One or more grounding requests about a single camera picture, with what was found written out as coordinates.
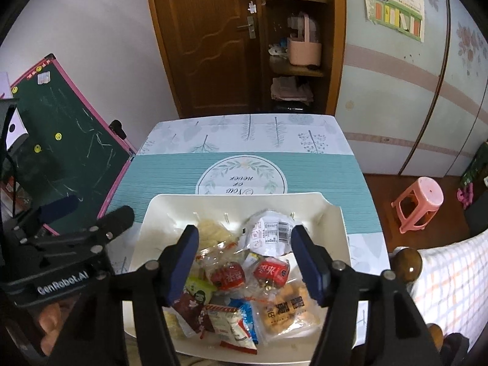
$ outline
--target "white wall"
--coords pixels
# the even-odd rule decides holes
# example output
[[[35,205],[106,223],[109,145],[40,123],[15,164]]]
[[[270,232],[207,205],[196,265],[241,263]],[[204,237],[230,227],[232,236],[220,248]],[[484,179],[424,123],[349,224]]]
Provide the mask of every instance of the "white wall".
[[[135,147],[178,119],[147,0],[31,0],[0,47],[0,71],[13,82],[49,53]]]

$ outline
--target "wooden floor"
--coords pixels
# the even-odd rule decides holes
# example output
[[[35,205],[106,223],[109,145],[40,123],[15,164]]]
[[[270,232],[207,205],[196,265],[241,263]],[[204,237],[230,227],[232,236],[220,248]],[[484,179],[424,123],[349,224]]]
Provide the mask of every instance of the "wooden floor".
[[[389,252],[397,246],[427,249],[469,238],[463,207],[456,198],[458,177],[436,179],[444,194],[442,206],[424,230],[407,231],[405,234],[399,232],[400,222],[391,203],[417,178],[385,174],[365,174],[364,177],[373,196]]]

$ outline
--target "plastic snack bag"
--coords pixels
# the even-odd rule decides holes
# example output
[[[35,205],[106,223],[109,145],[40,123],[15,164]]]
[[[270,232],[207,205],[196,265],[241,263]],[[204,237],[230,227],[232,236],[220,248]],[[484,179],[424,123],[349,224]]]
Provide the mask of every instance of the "plastic snack bag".
[[[239,245],[262,256],[283,256],[291,252],[291,230],[295,221],[282,213],[267,210],[250,217]]]
[[[185,287],[195,300],[203,305],[210,302],[213,293],[217,290],[211,283],[194,277],[186,279]]]
[[[210,304],[206,305],[206,310],[222,347],[248,354],[258,353],[240,309]]]
[[[241,299],[231,300],[229,307],[236,307],[240,310],[245,328],[250,333],[254,344],[258,344],[258,336],[256,334],[256,330],[254,329],[254,318],[252,316],[251,304]]]
[[[266,290],[282,288],[288,280],[290,264],[274,257],[266,257],[258,262],[253,271],[253,276]]]
[[[186,289],[186,287],[183,288],[180,298],[175,300],[172,307],[188,324],[194,333],[200,333],[203,331],[203,319],[201,318],[203,302],[197,301],[195,297],[190,294],[188,289]],[[181,324],[180,326],[183,329],[185,336],[193,336],[193,334],[188,333],[188,329],[185,329],[185,326]]]
[[[199,234],[198,252],[204,249],[211,249],[222,242],[229,244],[237,240],[234,234],[222,224],[213,220],[201,220],[198,223],[197,229]]]
[[[227,293],[244,287],[246,275],[241,266],[245,252],[236,244],[228,249],[216,249],[198,260],[206,278],[220,293]]]
[[[214,269],[209,278],[216,288],[223,292],[239,289],[246,283],[244,270],[235,261]]]
[[[194,337],[197,333],[186,323],[186,321],[172,308],[163,307],[164,319],[172,338],[182,339]]]
[[[252,308],[258,337],[265,343],[306,335],[321,325],[320,308],[303,282],[287,283],[273,301],[253,302]]]

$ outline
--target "wooden door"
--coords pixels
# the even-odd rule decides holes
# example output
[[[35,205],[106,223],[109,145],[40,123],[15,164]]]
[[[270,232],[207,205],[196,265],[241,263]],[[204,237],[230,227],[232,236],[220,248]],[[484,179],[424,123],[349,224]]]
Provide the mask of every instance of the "wooden door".
[[[256,111],[261,72],[251,1],[256,0],[149,0],[182,118]],[[254,39],[248,28],[238,28],[251,15]]]

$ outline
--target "person's hand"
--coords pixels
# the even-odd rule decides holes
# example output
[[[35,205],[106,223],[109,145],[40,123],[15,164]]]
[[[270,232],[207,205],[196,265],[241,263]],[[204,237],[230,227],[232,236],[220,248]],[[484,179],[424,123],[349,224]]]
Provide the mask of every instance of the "person's hand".
[[[64,321],[68,318],[76,298],[62,300],[45,307],[38,317],[39,325],[46,333],[41,340],[41,349],[46,355],[50,355],[63,328]]]

